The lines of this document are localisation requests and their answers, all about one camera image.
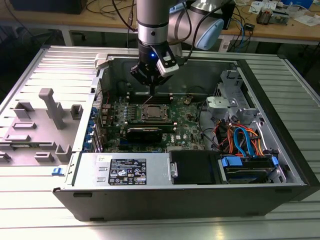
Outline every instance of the side panel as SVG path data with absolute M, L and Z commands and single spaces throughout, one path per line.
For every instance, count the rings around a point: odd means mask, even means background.
M 299 173 L 299 176 L 303 182 L 310 187 L 307 192 L 304 192 L 294 199 L 296 201 L 301 201 L 318 191 L 320 189 L 320 183 L 247 62 L 245 60 L 239 60 L 239 66 L 249 84 L 248 87 L 251 88 L 255 96 L 257 96 L 256 100 L 258 101 L 258 104 L 262 107 L 264 114 L 267 116 L 273 130 L 283 145 L 284 150 Z
M 306 186 L 229 189 L 60 191 L 53 194 L 80 221 L 263 216 Z

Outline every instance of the table leg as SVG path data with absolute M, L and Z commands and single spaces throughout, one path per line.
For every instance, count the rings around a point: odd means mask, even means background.
M 226 52 L 229 48 L 231 40 L 234 39 L 234 35 L 223 35 L 222 41 L 219 47 L 219 52 Z
M 69 29 L 61 29 L 62 35 L 63 35 L 63 39 L 64 39 L 64 43 L 66 46 L 74 46 L 74 40 L 72 39 L 72 34 L 71 31 L 69 31 Z

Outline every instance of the cpu socket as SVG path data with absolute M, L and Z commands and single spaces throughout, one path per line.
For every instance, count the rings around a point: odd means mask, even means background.
M 148 123 L 168 123 L 168 108 L 166 105 L 146 104 L 142 106 L 141 120 Z

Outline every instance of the sticker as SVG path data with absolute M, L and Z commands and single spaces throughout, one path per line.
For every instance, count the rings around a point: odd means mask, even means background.
M 112 159 L 112 155 L 98 155 L 96 158 L 97 163 L 107 163 L 110 162 Z
M 110 185 L 146 185 L 147 160 L 111 159 L 108 182 Z

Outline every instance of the green circuit board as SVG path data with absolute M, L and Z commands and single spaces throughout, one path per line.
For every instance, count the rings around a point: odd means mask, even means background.
M 167 153 L 170 150 L 203 150 L 204 141 L 199 136 L 196 117 L 198 104 L 184 104 L 185 96 L 173 97 L 171 104 L 129 104 L 121 100 L 113 101 L 105 120 L 107 141 L 104 152 L 108 153 Z M 148 125 L 142 125 L 143 109 L 149 106 L 157 120 L 150 118 Z M 161 142 L 148 144 L 126 144 L 128 128 L 163 129 Z

